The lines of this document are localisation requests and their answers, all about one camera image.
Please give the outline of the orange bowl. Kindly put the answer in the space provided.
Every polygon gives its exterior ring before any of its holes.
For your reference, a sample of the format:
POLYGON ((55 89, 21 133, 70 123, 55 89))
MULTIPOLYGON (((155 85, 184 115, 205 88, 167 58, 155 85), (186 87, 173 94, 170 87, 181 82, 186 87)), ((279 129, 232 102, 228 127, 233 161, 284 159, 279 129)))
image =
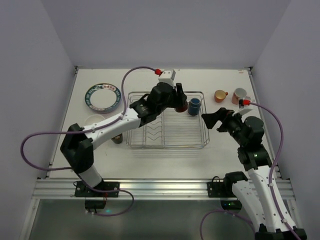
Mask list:
POLYGON ((101 114, 93 114, 85 119, 84 125, 87 126, 87 125, 96 124, 103 121, 104 119, 105 117, 101 114))

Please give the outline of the pink cup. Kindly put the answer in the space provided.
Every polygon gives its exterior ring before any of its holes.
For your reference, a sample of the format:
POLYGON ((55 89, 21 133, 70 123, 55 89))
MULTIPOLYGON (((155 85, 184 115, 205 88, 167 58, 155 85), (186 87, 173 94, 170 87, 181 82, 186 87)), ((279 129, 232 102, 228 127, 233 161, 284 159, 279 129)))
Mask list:
POLYGON ((248 96, 247 91, 243 88, 236 88, 232 94, 232 99, 231 102, 234 105, 238 105, 239 104, 239 100, 241 99, 246 99, 246 100, 251 100, 251 97, 248 96))

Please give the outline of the black cup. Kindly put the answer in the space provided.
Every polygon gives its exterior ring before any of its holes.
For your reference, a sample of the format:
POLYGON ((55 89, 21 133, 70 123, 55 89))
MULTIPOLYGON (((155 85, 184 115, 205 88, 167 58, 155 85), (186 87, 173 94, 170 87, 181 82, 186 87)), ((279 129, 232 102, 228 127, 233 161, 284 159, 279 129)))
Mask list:
POLYGON ((115 137, 113 137, 112 139, 111 139, 112 141, 113 141, 113 143, 115 143, 115 144, 121 144, 122 142, 123 142, 123 134, 121 133, 121 134, 119 134, 119 135, 116 135, 115 137))

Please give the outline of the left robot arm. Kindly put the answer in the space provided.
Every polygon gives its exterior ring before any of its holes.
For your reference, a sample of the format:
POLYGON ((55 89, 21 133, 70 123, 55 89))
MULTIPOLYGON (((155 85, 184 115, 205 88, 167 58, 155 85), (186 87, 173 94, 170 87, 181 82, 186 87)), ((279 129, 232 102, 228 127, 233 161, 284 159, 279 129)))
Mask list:
POLYGON ((75 174, 89 187, 98 189, 103 179, 94 166, 94 150, 124 132, 153 122, 167 108, 182 112, 187 109, 187 96, 181 83, 172 86, 159 82, 123 113, 84 127, 71 125, 60 151, 75 174))

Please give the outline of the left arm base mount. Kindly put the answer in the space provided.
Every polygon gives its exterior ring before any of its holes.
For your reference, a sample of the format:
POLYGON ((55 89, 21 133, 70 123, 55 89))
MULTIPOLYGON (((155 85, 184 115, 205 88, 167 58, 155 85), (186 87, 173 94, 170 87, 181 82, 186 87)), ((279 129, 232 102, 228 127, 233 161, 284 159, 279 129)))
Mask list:
POLYGON ((107 198, 117 198, 119 193, 116 191, 119 189, 120 183, 114 181, 102 181, 99 183, 95 190, 85 186, 82 181, 75 181, 73 183, 75 187, 74 196, 77 198, 85 198, 84 207, 86 210, 104 209, 107 203, 107 198))

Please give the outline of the blue cup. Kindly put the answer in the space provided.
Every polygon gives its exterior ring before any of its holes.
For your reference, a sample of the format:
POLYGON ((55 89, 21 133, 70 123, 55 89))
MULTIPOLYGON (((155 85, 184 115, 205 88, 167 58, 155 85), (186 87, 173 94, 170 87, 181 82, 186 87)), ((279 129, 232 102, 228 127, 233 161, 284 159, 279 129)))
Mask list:
POLYGON ((188 114, 191 116, 197 116, 200 112, 201 101, 198 98, 192 98, 188 103, 188 114))

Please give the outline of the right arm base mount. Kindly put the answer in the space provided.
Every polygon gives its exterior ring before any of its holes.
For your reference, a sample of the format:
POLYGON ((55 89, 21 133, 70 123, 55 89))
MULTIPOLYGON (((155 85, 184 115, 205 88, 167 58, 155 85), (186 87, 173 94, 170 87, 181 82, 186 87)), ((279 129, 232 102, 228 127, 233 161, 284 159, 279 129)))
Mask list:
POLYGON ((208 197, 219 198, 223 210, 238 213, 242 209, 241 202, 219 176, 214 176, 206 184, 208 197))

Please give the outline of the red orange cup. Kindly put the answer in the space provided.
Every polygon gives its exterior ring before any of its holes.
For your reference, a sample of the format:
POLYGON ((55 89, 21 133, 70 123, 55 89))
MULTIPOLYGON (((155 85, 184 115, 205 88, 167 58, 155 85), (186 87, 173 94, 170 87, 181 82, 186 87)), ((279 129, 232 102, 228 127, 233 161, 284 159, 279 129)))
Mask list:
POLYGON ((221 89, 219 89, 219 90, 216 90, 215 92, 214 92, 214 101, 216 102, 216 103, 221 103, 221 102, 223 102, 225 99, 226 99, 226 97, 228 96, 228 92, 226 92, 226 91, 224 91, 224 90, 221 90, 221 89))

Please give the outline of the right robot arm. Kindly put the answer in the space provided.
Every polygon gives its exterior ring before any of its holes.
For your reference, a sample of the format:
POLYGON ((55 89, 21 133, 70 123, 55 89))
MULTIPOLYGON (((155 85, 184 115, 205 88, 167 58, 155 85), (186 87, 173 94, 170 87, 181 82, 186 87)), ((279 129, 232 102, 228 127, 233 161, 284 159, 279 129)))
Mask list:
POLYGON ((242 119, 242 114, 224 107, 215 113, 204 113, 208 129, 221 122, 217 129, 229 133, 238 143, 238 159, 245 171, 227 173, 225 190, 235 195, 247 212, 254 227, 256 240, 305 240, 307 234, 299 228, 288 212, 272 173, 272 161, 262 144, 263 121, 255 116, 242 119))

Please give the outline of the dark brown cup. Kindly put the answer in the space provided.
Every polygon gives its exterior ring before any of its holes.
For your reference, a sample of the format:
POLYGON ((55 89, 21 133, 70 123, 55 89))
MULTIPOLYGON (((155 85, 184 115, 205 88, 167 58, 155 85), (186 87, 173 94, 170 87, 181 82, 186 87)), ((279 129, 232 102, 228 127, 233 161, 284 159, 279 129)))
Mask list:
POLYGON ((174 109, 177 113, 183 113, 188 110, 188 103, 186 102, 183 106, 174 109))

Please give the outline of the green rimmed printed plate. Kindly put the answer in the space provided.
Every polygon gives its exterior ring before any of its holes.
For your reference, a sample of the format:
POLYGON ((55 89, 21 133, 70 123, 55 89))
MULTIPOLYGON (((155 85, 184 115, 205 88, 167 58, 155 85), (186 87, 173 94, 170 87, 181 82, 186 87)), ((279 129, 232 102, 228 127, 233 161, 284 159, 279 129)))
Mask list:
POLYGON ((108 114, 115 111, 122 101, 118 87, 110 83, 98 83, 91 86, 84 95, 84 102, 91 110, 108 114))

